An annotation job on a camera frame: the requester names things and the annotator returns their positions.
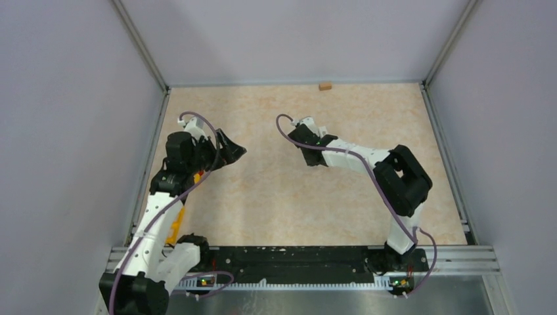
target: orange part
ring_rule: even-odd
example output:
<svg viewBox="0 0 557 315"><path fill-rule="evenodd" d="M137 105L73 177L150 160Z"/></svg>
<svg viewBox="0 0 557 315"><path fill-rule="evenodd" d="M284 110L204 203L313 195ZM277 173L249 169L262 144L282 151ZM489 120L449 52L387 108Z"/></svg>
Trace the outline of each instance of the orange part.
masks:
<svg viewBox="0 0 557 315"><path fill-rule="evenodd" d="M193 183L197 183L204 173L205 172L201 171L195 174L193 176ZM182 210L178 212L178 216L176 217L176 220L172 222L172 225L170 226L171 236L166 238L166 242L165 242L166 244L172 244L172 245L176 244L178 238L178 232L180 231L180 225L182 225L182 219L184 218L185 212L186 212L186 207L182 207Z"/></svg>

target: marble-patterned tabletop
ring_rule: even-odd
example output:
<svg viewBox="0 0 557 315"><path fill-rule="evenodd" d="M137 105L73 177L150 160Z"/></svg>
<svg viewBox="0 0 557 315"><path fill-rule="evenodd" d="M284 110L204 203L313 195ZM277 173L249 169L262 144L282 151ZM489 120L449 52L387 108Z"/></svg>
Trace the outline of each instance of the marble-patterned tabletop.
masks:
<svg viewBox="0 0 557 315"><path fill-rule="evenodd" d="M371 180L335 167L308 167L283 139L275 117L313 116L346 141L372 148L408 146L433 180L422 227L439 244L466 244L460 217L418 84L193 87L171 90L154 166L160 168L177 116L198 112L248 149L215 171L186 202L180 234L211 245L380 245L390 214ZM285 131L292 127L285 119ZM420 244L430 241L420 236Z"/></svg>

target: white gear rack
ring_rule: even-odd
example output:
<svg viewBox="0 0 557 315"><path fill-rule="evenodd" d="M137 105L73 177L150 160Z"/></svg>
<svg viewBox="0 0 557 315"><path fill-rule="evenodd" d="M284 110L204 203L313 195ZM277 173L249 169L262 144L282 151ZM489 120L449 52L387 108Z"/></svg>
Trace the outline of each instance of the white gear rack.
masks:
<svg viewBox="0 0 557 315"><path fill-rule="evenodd" d="M212 291L222 287L222 284L217 284L213 286L198 286L197 279L188 279L180 281L178 286L174 289L176 291ZM226 287L224 290L227 291L353 291L353 290L364 290L364 291L385 291L392 290L390 277L388 276L375 276L374 283L316 283L316 284L275 284L267 283L266 279L261 280L259 283L233 283Z"/></svg>

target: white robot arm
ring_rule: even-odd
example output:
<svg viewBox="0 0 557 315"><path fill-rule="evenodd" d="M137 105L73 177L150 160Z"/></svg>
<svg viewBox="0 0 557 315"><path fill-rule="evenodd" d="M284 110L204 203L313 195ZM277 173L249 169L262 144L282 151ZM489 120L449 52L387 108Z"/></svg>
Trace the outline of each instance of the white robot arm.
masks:
<svg viewBox="0 0 557 315"><path fill-rule="evenodd" d="M246 153L245 148L230 141L221 129L213 129L220 144L217 153L198 117L187 122L179 119L178 124L183 131L167 138L167 156L151 180L147 206L128 252L114 272L105 272L100 279L99 288L107 307L112 288L116 286L111 315L166 313L170 293L200 262L200 245L204 241L200 236L191 235L187 241L179 241L168 257L162 256L170 226L186 202L187 192L194 188L194 175L220 169ZM170 205L178 197L182 202Z"/></svg>
<svg viewBox="0 0 557 315"><path fill-rule="evenodd" d="M368 174L368 170L373 172L369 175L377 180L380 194L395 212L386 247L399 255L413 249L413 240L399 222L407 231L419 225L423 203L428 197L432 181L412 152L402 145L393 150L383 150L346 142L328 134L326 127L317 127L312 117L293 121L292 125L296 128L288 134L290 139L324 149L312 150L298 146L309 166L343 167L362 174Z"/></svg>

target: cable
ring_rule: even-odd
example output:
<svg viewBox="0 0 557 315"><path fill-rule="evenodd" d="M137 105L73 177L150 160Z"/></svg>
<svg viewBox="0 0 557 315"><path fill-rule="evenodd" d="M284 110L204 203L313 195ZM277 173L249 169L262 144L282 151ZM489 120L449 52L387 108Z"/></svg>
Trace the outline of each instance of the cable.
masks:
<svg viewBox="0 0 557 315"><path fill-rule="evenodd" d="M199 278L199 277L202 277L202 276L212 276L212 275L214 275L214 274L223 274L223 275L225 275L225 276L228 276L228 278L230 278L230 280L229 280L227 283L225 283L222 287L220 287L220 288L218 288L218 289L216 289L216 290L210 291L210 292L207 293L207 294L204 294L204 295L194 295L194 296L197 296L199 299L206 299L206 298L208 298L208 297L212 297L213 295L219 293L220 291L223 291L226 287L228 287L229 285L231 285L232 283L234 283L234 275L231 274L230 272L227 272L227 271L209 271L209 272L201 272L201 273L195 274L195 275L193 275L193 276L184 277L184 278L182 278L182 281L191 280L191 279L196 279L196 278ZM189 292L187 292L186 290L184 290L184 292L185 292L186 296L189 296L189 295L190 295ZM181 294L184 294L184 293L182 293L181 291L172 292L172 295L178 295L178 294L181 295Z"/></svg>
<svg viewBox="0 0 557 315"><path fill-rule="evenodd" d="M197 188L199 185L201 185L202 182L204 182L207 177L209 177L209 175L211 175L211 171L215 168L215 166L217 166L217 163L219 162L219 155L220 155L220 146L219 146L219 141L218 141L218 136L217 136L217 131L215 130L215 127L213 127L213 125L203 116L201 116L200 114L197 114L196 112L183 112L182 114L180 114L179 119L182 120L182 117L184 117L185 115L193 115L199 119L201 119L205 124L207 124L207 126L211 129L211 131L213 132L213 136L215 137L215 142L216 142L216 154L215 154L215 161L213 162L213 165L211 165L211 168L209 169L209 171L205 172L205 175L203 175L199 181L197 183L195 183L193 186L191 186L188 190L186 190L185 192L183 192L180 196L177 196L176 198L174 198L174 200L172 200L171 202L169 202L166 206L164 206L162 208L161 211L159 211L151 220L151 222L149 222L149 224L147 225L147 227L145 227L145 229L143 230L144 233L149 232L149 230L152 228L152 226L155 224L155 222L168 210L170 209L170 207L172 207L175 203L177 203L178 201L181 201L185 196L187 196L189 193L191 193L195 188ZM118 282L120 282L120 278L122 277L122 273L124 268L127 266L127 263L129 262L131 256L135 253L135 251L137 250L137 248L139 247L139 244L141 244L141 242L143 241L143 237L137 238L137 240L135 241L135 243L133 244L133 246L131 246L131 248L129 249L129 251L127 252L127 255L124 257L123 261L122 261L122 265L120 265L120 268L118 269L118 271L116 272L116 277L114 278L114 284L112 285L112 290L110 290L110 299L108 302L108 313L109 315L116 315L116 313L114 312L114 301L116 300L116 289L118 288Z"/></svg>
<svg viewBox="0 0 557 315"><path fill-rule="evenodd" d="M360 161L362 161L369 177L371 178L371 181L373 182L373 184L375 185L375 187L377 188L377 191L379 192L379 196L381 196L381 199L383 199L383 202L385 203L385 205L387 206L387 209L389 209L389 211L391 212L391 215L393 216L393 218L395 219L395 221L397 222L397 224L400 226L400 228L402 229L402 231L404 232L404 234L406 234L406 236L408 236L408 238L414 243L417 244L418 243L418 239L413 236L410 231L408 231L408 229L406 228L406 226L404 226L404 224L402 223L402 220L398 217L397 213L395 212L395 209L393 209L393 206L391 205L391 203L389 202L389 200L387 200L387 197L385 196L385 194L383 193L383 190L381 189L381 187L379 186L379 183L377 182L377 180L375 179L375 175L373 174L373 171L371 170L371 168L369 167L369 164L367 163L366 159L359 153L354 152L354 151L350 151L350 150L345 150L345 149L339 149L339 148L327 148L324 146L310 146L308 144L304 144L304 143L300 143L298 141L292 140L289 136L286 135L286 133L284 133L284 131L282 131L282 129L280 128L279 125L279 119L281 117L286 117L288 118L290 121L294 121L292 119L292 117L290 117L289 115L286 114L280 114L277 116L277 119L275 121L275 123L277 124L277 129L280 132L280 134L288 141L290 141L291 143L295 144L296 146L301 146L302 148L307 148L307 149L312 149L312 150L319 150L319 151L333 151L333 152L341 152L341 153L348 153L350 155L353 155L355 157L357 157L358 159L360 159Z"/></svg>
<svg viewBox="0 0 557 315"><path fill-rule="evenodd" d="M426 282L426 280L429 279L429 277L431 276L432 272L434 271L435 264L437 263L437 243L435 242L434 237L431 234L427 233L426 231L422 230L421 228L419 228L417 226L415 226L413 228L414 236L416 236L416 230L420 230L420 233L427 236L432 241L432 244L433 244L433 247L434 247L434 259L433 259L432 265L430 266L430 269L427 271L426 275L422 278L420 283L418 283L418 285L416 285L414 287L414 289L410 293L407 294L407 296L413 295L414 293L416 293L416 291L418 291L422 287L422 285Z"/></svg>

